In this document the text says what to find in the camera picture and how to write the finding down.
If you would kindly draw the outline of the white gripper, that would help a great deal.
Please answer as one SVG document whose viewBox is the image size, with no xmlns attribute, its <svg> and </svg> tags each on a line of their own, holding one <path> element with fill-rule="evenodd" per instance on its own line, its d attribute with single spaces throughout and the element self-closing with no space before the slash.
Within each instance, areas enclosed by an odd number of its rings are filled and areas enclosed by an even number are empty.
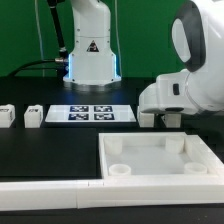
<svg viewBox="0 0 224 224">
<path fill-rule="evenodd" d="M 193 115 L 197 107 L 187 94 L 189 72 L 162 74 L 139 96 L 139 110 L 142 113 L 181 113 Z"/>
</svg>

